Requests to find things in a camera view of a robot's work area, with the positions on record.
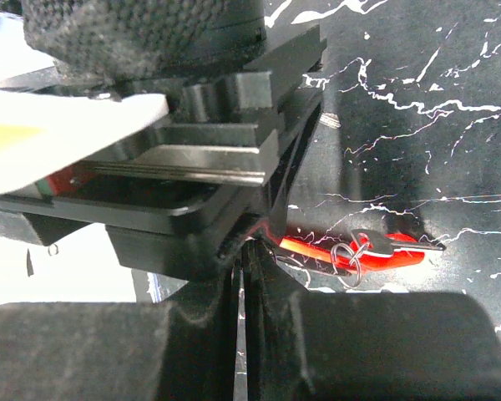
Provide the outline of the metal wire keyring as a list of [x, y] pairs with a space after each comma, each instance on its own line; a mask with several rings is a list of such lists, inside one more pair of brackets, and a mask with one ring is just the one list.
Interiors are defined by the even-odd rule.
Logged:
[[[285, 251], [293, 252], [301, 256], [330, 264], [334, 270], [334, 275], [338, 277], [338, 280], [346, 289], [355, 289], [362, 283], [361, 258], [368, 249], [368, 246], [369, 243], [365, 242], [358, 245], [356, 250], [353, 250], [349, 244], [345, 242], [338, 242], [330, 251], [327, 251], [318, 246], [288, 237], [285, 237], [280, 244], [280, 248]], [[352, 284], [348, 284], [339, 275], [338, 272], [340, 270], [346, 272], [354, 270], [356, 277], [355, 281]]]

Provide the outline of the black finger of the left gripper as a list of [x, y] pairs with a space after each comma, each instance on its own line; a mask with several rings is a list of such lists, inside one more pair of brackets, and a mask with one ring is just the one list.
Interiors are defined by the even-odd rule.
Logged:
[[295, 128], [291, 131], [295, 134], [293, 141], [281, 157], [281, 163], [271, 177], [271, 202], [266, 213], [266, 237], [268, 239], [281, 239], [285, 235], [291, 188], [315, 133], [321, 110], [322, 102], [320, 101], [297, 121]]

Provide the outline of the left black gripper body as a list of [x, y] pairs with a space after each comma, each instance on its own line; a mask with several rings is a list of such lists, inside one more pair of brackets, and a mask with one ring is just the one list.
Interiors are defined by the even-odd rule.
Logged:
[[269, 29], [260, 1], [0, 1], [53, 67], [0, 90], [125, 98], [164, 94], [169, 113], [79, 162], [0, 195], [0, 236], [47, 246], [100, 223], [122, 266], [216, 277], [266, 237], [270, 181], [321, 62], [316, 23]]

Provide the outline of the red keyring opener tool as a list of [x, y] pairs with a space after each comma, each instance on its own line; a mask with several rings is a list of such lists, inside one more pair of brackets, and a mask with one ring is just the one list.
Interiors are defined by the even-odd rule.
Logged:
[[280, 243], [265, 247], [272, 256], [303, 256], [328, 265], [334, 274], [342, 272], [364, 275], [420, 264], [427, 254], [414, 238], [402, 234], [382, 234], [369, 229], [356, 229], [351, 240], [338, 242], [326, 249], [309, 242], [286, 236]]

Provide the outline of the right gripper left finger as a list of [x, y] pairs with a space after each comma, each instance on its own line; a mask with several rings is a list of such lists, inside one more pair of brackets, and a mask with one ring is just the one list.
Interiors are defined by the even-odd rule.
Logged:
[[0, 400], [230, 400], [240, 260], [159, 303], [0, 306]]

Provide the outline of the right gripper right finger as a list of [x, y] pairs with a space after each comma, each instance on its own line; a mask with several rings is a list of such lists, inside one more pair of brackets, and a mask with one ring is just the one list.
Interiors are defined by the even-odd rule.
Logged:
[[471, 297], [323, 293], [241, 251], [251, 400], [501, 400], [501, 345]]

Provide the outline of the black headed silver key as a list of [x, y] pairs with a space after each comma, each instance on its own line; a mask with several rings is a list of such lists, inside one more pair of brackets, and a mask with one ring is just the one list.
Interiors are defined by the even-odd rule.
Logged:
[[378, 231], [357, 229], [351, 236], [359, 248], [363, 248], [370, 256], [392, 257], [400, 251], [435, 252], [444, 248], [431, 243], [392, 239]]

